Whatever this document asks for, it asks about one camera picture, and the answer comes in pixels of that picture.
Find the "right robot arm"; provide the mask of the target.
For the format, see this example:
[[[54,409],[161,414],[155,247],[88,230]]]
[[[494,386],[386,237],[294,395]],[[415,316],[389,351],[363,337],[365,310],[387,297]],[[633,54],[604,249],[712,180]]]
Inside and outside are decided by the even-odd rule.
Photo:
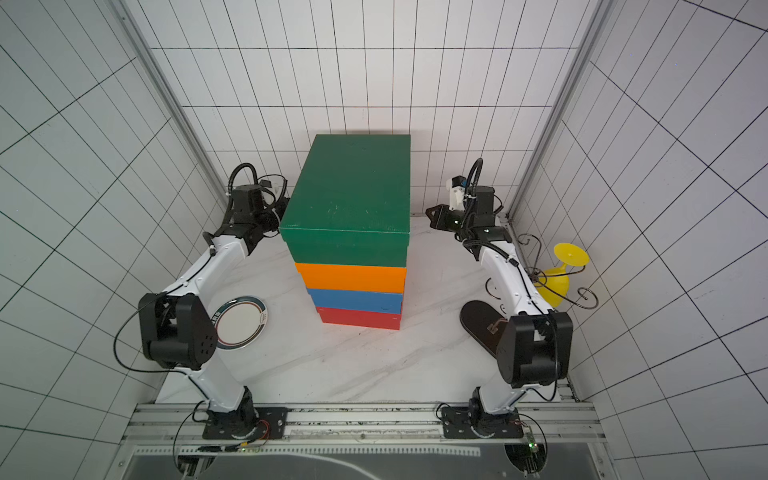
[[[448,186],[449,203],[426,210],[430,227],[450,231],[487,272],[504,305],[482,301],[460,311],[460,323],[495,359],[498,372],[475,389],[469,415],[475,426],[509,417],[522,399],[552,402],[568,370],[573,324],[535,288],[508,230],[496,224],[492,188],[460,178]]]

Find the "green shoebox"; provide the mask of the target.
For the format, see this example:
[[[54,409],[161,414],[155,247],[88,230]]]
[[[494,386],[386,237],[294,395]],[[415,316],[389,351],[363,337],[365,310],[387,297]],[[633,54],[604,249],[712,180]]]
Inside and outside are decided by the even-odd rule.
[[[411,137],[315,136],[280,232],[302,264],[404,268]]]

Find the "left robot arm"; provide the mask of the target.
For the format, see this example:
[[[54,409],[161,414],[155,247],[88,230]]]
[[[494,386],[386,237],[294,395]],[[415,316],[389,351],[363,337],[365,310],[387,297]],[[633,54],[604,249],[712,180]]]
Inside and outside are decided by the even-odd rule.
[[[217,354],[218,334],[206,309],[231,270],[246,259],[267,234],[278,231],[289,198],[272,183],[230,186],[221,226],[204,232],[207,251],[160,293],[144,295],[138,317],[145,358],[163,372],[180,373],[198,387],[217,414],[237,412],[246,387],[235,380]]]

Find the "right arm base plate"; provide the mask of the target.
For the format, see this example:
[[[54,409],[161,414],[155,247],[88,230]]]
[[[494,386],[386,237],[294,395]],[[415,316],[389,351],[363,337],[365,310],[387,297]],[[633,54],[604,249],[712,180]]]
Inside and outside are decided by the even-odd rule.
[[[490,415],[479,413],[474,417],[469,407],[441,405],[437,417],[446,439],[522,439],[522,425],[517,414]]]

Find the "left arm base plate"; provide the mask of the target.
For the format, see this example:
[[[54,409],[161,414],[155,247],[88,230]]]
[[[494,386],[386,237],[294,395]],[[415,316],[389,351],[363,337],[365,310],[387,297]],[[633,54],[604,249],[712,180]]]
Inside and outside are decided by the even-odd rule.
[[[250,413],[209,411],[202,438],[221,441],[282,439],[288,412],[284,407],[257,407]]]

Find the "orange shoebox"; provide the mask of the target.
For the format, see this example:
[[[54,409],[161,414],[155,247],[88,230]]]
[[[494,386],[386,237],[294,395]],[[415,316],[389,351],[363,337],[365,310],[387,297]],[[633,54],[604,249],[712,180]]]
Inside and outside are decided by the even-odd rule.
[[[407,269],[360,265],[296,263],[308,289],[402,294]]]

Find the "blue shoebox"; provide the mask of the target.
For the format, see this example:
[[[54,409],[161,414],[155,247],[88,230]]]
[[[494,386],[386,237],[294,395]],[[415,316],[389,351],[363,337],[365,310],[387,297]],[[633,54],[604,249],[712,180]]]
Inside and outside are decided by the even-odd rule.
[[[367,291],[308,289],[318,308],[400,314],[403,294]]]

